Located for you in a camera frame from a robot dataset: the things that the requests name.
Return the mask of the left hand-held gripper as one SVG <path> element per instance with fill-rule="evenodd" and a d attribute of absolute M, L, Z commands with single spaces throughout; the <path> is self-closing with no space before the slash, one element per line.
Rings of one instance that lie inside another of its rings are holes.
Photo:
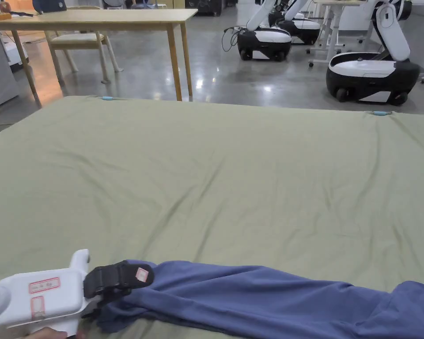
<path fill-rule="evenodd" d="M 6 277 L 0 280 L 0 339 L 20 339 L 45 327 L 74 336 L 81 320 L 97 319 L 106 305 L 154 278 L 150 265 L 126 260 L 89 270 L 87 249 L 74 252 L 67 268 Z"/>

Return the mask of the person's left hand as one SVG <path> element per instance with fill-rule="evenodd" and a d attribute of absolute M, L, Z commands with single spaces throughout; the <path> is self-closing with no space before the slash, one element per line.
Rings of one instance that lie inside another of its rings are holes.
<path fill-rule="evenodd" d="M 45 327 L 34 333 L 28 334 L 23 339 L 85 339 L 86 335 L 78 331 L 73 336 L 68 336 L 65 331 L 56 331 L 55 329 Z"/>

